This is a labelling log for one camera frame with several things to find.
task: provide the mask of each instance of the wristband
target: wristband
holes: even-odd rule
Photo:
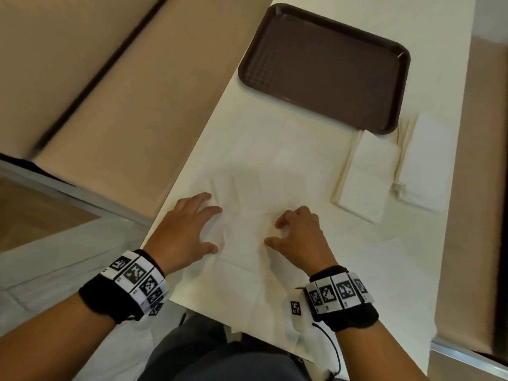
[[[314,321],[323,321],[339,332],[349,327],[367,328],[379,319],[372,296],[358,275],[332,266],[313,275],[303,293]]]
[[[144,250],[126,251],[79,289],[90,310],[117,324],[156,315],[168,292],[162,270]]]

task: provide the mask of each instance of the seat cushion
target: seat cushion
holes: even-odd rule
[[[438,335],[492,353],[505,199],[508,47],[473,37],[436,308]]]
[[[153,218],[272,0],[168,0],[35,158]]]
[[[0,153],[32,148],[157,0],[0,0]]]

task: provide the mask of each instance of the folded napkin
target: folded napkin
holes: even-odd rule
[[[422,112],[403,140],[396,173],[397,198],[428,210],[446,209],[453,175],[457,132]]]
[[[379,223],[393,184],[399,147],[371,134],[357,133],[332,202],[359,217]]]

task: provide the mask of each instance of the black cable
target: black cable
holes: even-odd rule
[[[312,323],[312,326],[314,326],[315,328],[318,328],[319,330],[321,330],[321,332],[323,332],[323,333],[326,335],[327,339],[329,339],[329,340],[330,340],[330,342],[332,343],[332,346],[333,346],[333,348],[334,348],[334,350],[335,350],[335,354],[337,354],[337,361],[339,361],[339,370],[338,370],[338,372],[337,372],[337,373],[332,373],[332,376],[331,376],[331,378],[330,378],[330,379],[334,379],[336,376],[338,376],[338,375],[339,375],[340,371],[342,370],[342,363],[340,362],[339,351],[338,351],[338,350],[337,350],[337,348],[335,347],[335,344],[333,343],[333,341],[332,341],[332,339],[330,338],[330,336],[328,335],[328,333],[327,333],[327,332],[325,332],[325,330],[324,330],[321,326],[319,326],[318,324],[315,324],[315,323]]]

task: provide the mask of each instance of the plastic tray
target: plastic tray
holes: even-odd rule
[[[397,128],[410,54],[401,44],[287,4],[267,10],[238,68],[248,87],[354,128]]]

